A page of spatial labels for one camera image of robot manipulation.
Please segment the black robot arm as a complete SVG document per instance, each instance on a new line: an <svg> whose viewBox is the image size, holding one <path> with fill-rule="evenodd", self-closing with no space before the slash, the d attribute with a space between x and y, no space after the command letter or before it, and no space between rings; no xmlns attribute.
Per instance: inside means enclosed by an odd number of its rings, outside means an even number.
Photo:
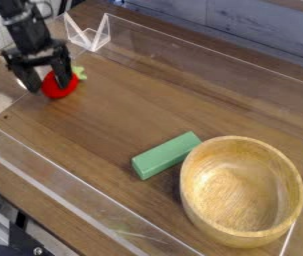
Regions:
<svg viewBox="0 0 303 256"><path fill-rule="evenodd" d="M37 93L47 86L35 68L50 66L54 88L65 92L75 75L66 41L51 36L46 24L51 15L45 16L31 0L0 0L0 17L15 43L14 48L2 51L9 70Z"/></svg>

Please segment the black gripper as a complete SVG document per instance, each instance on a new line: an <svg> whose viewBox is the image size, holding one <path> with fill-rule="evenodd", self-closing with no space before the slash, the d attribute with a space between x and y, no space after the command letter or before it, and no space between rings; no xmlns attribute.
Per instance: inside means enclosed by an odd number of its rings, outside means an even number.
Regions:
<svg viewBox="0 0 303 256"><path fill-rule="evenodd" d="M53 39L38 51L23 51L19 47L5 49L0 53L7 68L15 73L27 90L37 93L42 79L35 68L51 66L58 87L66 89L73 79L70 50L65 40Z"/></svg>

